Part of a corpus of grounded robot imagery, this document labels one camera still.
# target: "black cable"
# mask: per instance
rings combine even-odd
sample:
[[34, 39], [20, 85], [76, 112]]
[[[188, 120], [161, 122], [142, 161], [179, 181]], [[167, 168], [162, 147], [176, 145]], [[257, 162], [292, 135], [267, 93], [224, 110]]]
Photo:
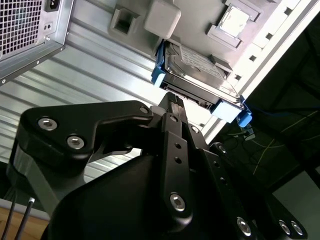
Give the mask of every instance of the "black cable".
[[17, 195], [16, 195], [16, 191], [14, 191], [14, 193], [13, 193], [13, 201], [12, 201], [12, 204], [11, 204], [11, 207], [10, 207], [8, 218], [6, 219], [6, 223], [5, 223], [4, 231], [2, 233], [1, 240], [6, 240], [6, 237], [7, 237], [7, 234], [8, 234], [8, 230], [9, 230], [9, 227], [10, 227], [10, 223], [11, 223], [11, 219], [12, 219], [12, 215], [14, 214], [16, 200], [17, 200]]
[[24, 213], [23, 218], [21, 220], [19, 229], [16, 232], [14, 240], [20, 240], [21, 239], [21, 235], [22, 235], [22, 233], [24, 231], [25, 225], [27, 223], [27, 220], [28, 220], [28, 217], [29, 217], [29, 214], [30, 214], [30, 211], [31, 211], [31, 208], [32, 208], [34, 202], [35, 202], [35, 199], [30, 197], [28, 205], [26, 206], [25, 213]]
[[266, 110], [268, 113], [296, 113], [296, 112], [308, 112], [308, 111], [316, 111], [320, 110], [319, 107], [291, 107], [291, 108], [278, 108], [278, 109], [271, 109], [271, 110]]

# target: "mounting hole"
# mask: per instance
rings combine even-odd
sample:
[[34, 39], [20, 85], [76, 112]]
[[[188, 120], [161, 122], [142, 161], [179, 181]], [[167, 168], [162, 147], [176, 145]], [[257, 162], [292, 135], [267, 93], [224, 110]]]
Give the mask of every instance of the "mounting hole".
[[223, 177], [220, 177], [220, 180], [221, 180], [221, 182], [224, 184], [224, 185], [227, 185], [228, 183], [227, 183], [227, 180], [225, 180]]
[[271, 33], [268, 33], [268, 34], [265, 36], [265, 38], [268, 39], [268, 40], [270, 40], [272, 37], [273, 37], [273, 35], [272, 35]]
[[140, 111], [144, 114], [147, 114], [149, 112], [148, 109], [146, 109], [144, 106], [140, 107]]
[[181, 159], [178, 158], [177, 156], [174, 158], [174, 160], [175, 160], [175, 162], [176, 162], [177, 164], [182, 164]]
[[213, 164], [217, 167], [217, 168], [220, 168], [220, 164], [216, 161], [213, 162]]
[[170, 119], [174, 122], [178, 122], [178, 119], [175, 116], [171, 116]]
[[181, 149], [181, 145], [179, 143], [176, 142], [174, 145], [177, 149]]
[[250, 59], [252, 62], [254, 62], [254, 61], [257, 59], [257, 57], [252, 55], [249, 59]]

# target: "cable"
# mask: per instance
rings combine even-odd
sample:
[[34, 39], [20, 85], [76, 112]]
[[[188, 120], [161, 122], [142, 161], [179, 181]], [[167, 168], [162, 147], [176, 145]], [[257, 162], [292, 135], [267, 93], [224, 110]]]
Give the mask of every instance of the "cable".
[[[295, 123], [291, 124], [290, 126], [286, 127], [285, 129], [283, 129], [280, 133], [283, 133], [283, 132], [287, 131], [288, 129], [294, 127], [295, 125], [297, 125], [297, 124], [299, 124], [299, 123], [301, 123], [303, 120], [307, 119], [308, 117], [311, 117], [313, 114], [315, 114], [315, 113], [317, 113], [317, 112], [318, 112], [318, 111], [314, 111], [314, 112], [310, 113], [308, 116], [305, 116], [305, 117], [301, 118], [300, 120], [296, 121]], [[260, 162], [261, 162], [261, 160], [262, 160], [262, 158], [264, 157], [264, 155], [265, 155], [266, 151], [268, 150], [268, 148], [274, 143], [274, 140], [275, 140], [275, 139], [272, 139], [272, 141], [269, 143], [269, 145], [268, 145], [268, 146], [265, 148], [265, 150], [262, 152], [262, 155], [261, 155], [261, 157], [260, 157], [260, 159], [259, 159], [258, 163], [256, 164], [256, 167], [255, 167], [255, 169], [254, 169], [254, 171], [253, 171], [253, 175], [255, 175], [255, 173], [256, 173], [256, 171], [257, 171], [257, 169], [258, 169], [258, 167], [259, 167], [259, 164], [260, 164]]]
[[12, 219], [12, 215], [14, 214], [16, 200], [17, 200], [17, 194], [14, 191], [13, 201], [12, 201], [12, 204], [11, 204], [11, 207], [10, 207], [8, 218], [6, 219], [6, 223], [5, 223], [5, 227], [4, 227], [3, 233], [2, 233], [1, 240], [6, 240], [6, 237], [7, 237], [7, 234], [8, 234], [8, 230], [9, 230], [9, 227], [10, 227], [10, 223], [11, 223], [11, 219]]
[[229, 135], [229, 136], [237, 136], [237, 135], [244, 135], [244, 134], [246, 134], [246, 133], [241, 131], [241, 132], [238, 132], [238, 133], [228, 133], [227, 135]]
[[[272, 117], [287, 117], [287, 116], [290, 116], [292, 114], [295, 114], [295, 115], [299, 115], [299, 116], [302, 116], [302, 117], [307, 117], [309, 118], [307, 115], [304, 115], [302, 113], [299, 113], [297, 111], [310, 111], [310, 110], [315, 110], [315, 109], [319, 109], [320, 107], [312, 107], [312, 108], [307, 108], [307, 110], [305, 108], [292, 108], [292, 109], [276, 109], [276, 110], [273, 110], [273, 112], [267, 112], [267, 111], [264, 111], [262, 110], [261, 108], [258, 108], [256, 106], [252, 106], [250, 105], [250, 108], [252, 109], [255, 109], [263, 114], [266, 114], [268, 116], [272, 116]], [[317, 123], [320, 123], [319, 120], [316, 120], [316, 119], [312, 119], [313, 122], [317, 122]]]
[[[255, 144], [259, 145], [260, 147], [267, 148], [267, 146], [262, 145], [262, 144], [256, 142], [256, 141], [253, 140], [253, 139], [251, 139], [251, 141], [254, 142]], [[285, 144], [281, 144], [281, 145], [277, 145], [277, 146], [270, 146], [269, 148], [270, 148], [270, 149], [277, 149], [277, 148], [281, 148], [281, 147], [284, 147], [284, 146], [285, 146]]]
[[22, 235], [22, 233], [24, 231], [25, 225], [27, 223], [27, 220], [28, 220], [28, 217], [29, 217], [29, 214], [30, 214], [30, 211], [31, 211], [31, 208], [32, 208], [34, 202], [35, 202], [35, 199], [33, 197], [30, 197], [28, 205], [26, 206], [25, 213], [24, 213], [23, 218], [21, 220], [19, 229], [16, 232], [14, 240], [20, 240], [21, 239], [21, 235]]
[[309, 140], [312, 140], [312, 139], [316, 139], [316, 138], [318, 138], [318, 137], [320, 137], [320, 134], [318, 134], [318, 135], [316, 135], [316, 136], [313, 136], [313, 137], [310, 137], [310, 138], [307, 138], [307, 139], [303, 139], [303, 140], [301, 140], [301, 141], [309, 141]]

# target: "hard drive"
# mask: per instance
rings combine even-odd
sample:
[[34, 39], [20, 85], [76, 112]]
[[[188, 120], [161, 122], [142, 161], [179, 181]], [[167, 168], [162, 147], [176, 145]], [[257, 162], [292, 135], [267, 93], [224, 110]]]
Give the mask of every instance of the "hard drive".
[[185, 46], [166, 42], [164, 69], [171, 76], [166, 74], [162, 87], [163, 84], [169, 84], [164, 88], [186, 96], [207, 109], [220, 99], [241, 108], [241, 98], [226, 80], [227, 73], [215, 66], [209, 58]]

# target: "rectangular slot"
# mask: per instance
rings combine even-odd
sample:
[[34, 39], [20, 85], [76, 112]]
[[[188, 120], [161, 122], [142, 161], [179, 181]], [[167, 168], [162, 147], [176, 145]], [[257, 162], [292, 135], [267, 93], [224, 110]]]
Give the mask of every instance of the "rectangular slot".
[[133, 19], [134, 16], [130, 11], [124, 8], [120, 9], [114, 28], [124, 34], [128, 34]]

